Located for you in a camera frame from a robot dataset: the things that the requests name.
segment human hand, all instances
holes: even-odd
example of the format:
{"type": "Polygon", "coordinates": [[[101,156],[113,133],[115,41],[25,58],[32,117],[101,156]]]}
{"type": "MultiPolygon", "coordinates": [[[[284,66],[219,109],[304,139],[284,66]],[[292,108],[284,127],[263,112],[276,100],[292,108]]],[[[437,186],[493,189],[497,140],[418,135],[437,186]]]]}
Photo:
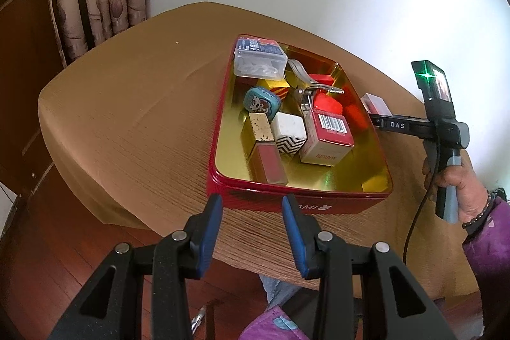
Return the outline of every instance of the human hand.
{"type": "MultiPolygon", "coordinates": [[[[428,160],[423,162],[425,189],[430,186],[432,173],[428,160]]],[[[487,204],[487,189],[476,177],[470,164],[462,159],[460,166],[448,166],[435,176],[434,187],[455,186],[457,188],[458,218],[461,222],[469,222],[482,212],[487,204]]]]}

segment cartoon face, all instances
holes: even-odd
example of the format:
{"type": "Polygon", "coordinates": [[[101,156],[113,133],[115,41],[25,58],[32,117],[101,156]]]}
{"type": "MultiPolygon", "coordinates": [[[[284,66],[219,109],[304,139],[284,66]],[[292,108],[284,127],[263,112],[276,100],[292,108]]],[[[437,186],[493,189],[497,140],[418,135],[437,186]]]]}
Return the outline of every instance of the cartoon face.
{"type": "Polygon", "coordinates": [[[249,109],[255,113],[269,114],[271,112],[271,103],[263,98],[253,96],[249,109]]]}

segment red tin box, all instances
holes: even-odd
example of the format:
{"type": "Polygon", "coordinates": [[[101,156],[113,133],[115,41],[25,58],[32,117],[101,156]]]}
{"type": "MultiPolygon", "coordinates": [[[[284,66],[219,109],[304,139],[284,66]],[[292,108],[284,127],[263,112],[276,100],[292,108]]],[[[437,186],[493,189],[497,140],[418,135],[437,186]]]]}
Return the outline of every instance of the red tin box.
{"type": "MultiPolygon", "coordinates": [[[[207,194],[219,193],[228,208],[265,212],[280,212],[281,198],[289,193],[296,195],[305,213],[359,213],[382,202],[391,193],[393,181],[370,118],[341,65],[300,48],[280,45],[309,74],[331,75],[335,80],[333,85],[345,90],[345,94],[335,98],[343,105],[354,148],[334,167],[301,163],[299,154],[282,155],[289,179],[286,186],[251,181],[240,134],[247,115],[243,98],[252,83],[234,75],[232,59],[218,105],[207,194]]],[[[292,77],[293,73],[286,71],[287,80],[292,77]]],[[[298,114],[292,88],[281,110],[298,114]]]]}

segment tan tablecloth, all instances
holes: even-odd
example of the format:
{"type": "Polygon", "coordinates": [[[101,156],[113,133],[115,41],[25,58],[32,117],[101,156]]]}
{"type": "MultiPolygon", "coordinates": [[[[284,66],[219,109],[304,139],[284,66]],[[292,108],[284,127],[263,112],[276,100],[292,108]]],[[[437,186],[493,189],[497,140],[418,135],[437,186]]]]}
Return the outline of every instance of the tan tablecloth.
{"type": "MultiPolygon", "coordinates": [[[[94,48],[39,97],[42,133],[55,165],[96,217],[167,235],[202,210],[216,108],[240,33],[331,58],[360,96],[368,91],[383,97],[395,114],[424,116],[423,104],[409,92],[318,36],[230,6],[186,5],[94,48]]],[[[323,229],[348,242],[387,241],[401,253],[424,194],[424,151],[414,137],[379,137],[394,180],[392,195],[361,214],[317,218],[323,229]]],[[[412,236],[411,271],[433,298],[476,291],[461,249],[465,232],[436,218],[433,210],[428,203],[412,236]]],[[[226,209],[214,257],[305,285],[277,213],[226,209]]]]}

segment barcode label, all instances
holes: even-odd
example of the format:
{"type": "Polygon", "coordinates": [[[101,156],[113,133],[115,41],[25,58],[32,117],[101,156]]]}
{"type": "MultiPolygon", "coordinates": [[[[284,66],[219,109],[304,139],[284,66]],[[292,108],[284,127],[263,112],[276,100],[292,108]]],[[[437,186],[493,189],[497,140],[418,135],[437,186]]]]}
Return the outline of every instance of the barcode label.
{"type": "Polygon", "coordinates": [[[334,117],[318,114],[320,125],[323,129],[337,131],[338,133],[347,133],[345,124],[342,119],[335,119],[334,117]]]}

